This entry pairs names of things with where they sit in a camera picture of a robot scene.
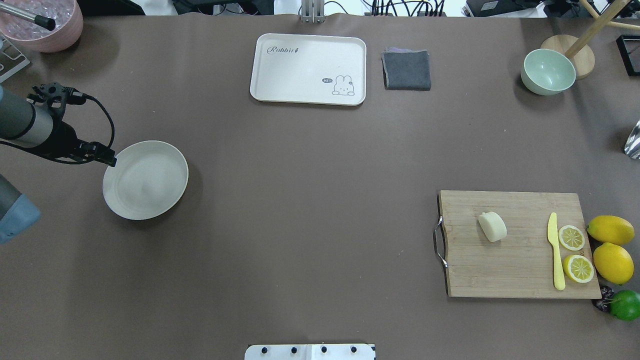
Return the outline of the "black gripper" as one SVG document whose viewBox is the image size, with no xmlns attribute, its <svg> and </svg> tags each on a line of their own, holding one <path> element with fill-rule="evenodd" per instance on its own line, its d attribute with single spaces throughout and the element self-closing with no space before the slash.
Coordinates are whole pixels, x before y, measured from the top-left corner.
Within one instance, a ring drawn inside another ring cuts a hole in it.
<svg viewBox="0 0 640 360">
<path fill-rule="evenodd" d="M 45 113 L 52 119 L 52 132 L 42 145 L 36 146 L 30 153 L 60 164 L 77 166 L 99 162 L 109 167 L 116 166 L 117 158 L 115 151 L 112 150 L 115 137 L 114 121 L 99 100 L 57 82 L 33 86 L 32 89 L 33 94 L 29 94 L 27 98 L 34 105 L 39 103 L 45 105 Z M 78 139 L 75 130 L 63 121 L 66 105 L 84 105 L 87 100 L 95 102 L 109 121 L 110 139 L 107 145 L 98 141 L 87 142 Z"/>
</svg>

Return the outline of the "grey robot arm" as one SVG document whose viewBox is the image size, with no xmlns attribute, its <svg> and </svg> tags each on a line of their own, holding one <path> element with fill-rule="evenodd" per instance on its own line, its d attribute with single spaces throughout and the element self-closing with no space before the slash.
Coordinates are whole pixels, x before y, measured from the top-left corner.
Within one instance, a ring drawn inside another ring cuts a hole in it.
<svg viewBox="0 0 640 360">
<path fill-rule="evenodd" d="M 75 88 L 51 82 L 33 87 L 27 98 L 0 91 L 0 136 L 3 145 L 41 157 L 45 160 L 79 166 L 90 162 L 114 167 L 109 143 L 84 141 L 63 118 L 67 105 L 83 105 L 96 101 L 94 96 Z M 27 230 L 41 217 L 41 211 L 7 178 L 0 178 L 0 241 L 4 244 Z"/>
</svg>

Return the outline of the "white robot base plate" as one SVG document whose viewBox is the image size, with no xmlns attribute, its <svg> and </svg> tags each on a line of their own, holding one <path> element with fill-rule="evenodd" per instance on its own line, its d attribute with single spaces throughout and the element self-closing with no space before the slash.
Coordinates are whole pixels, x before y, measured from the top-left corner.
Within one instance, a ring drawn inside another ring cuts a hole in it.
<svg viewBox="0 0 640 360">
<path fill-rule="evenodd" d="M 245 360 L 375 360 L 374 345 L 366 343 L 254 344 Z"/>
</svg>

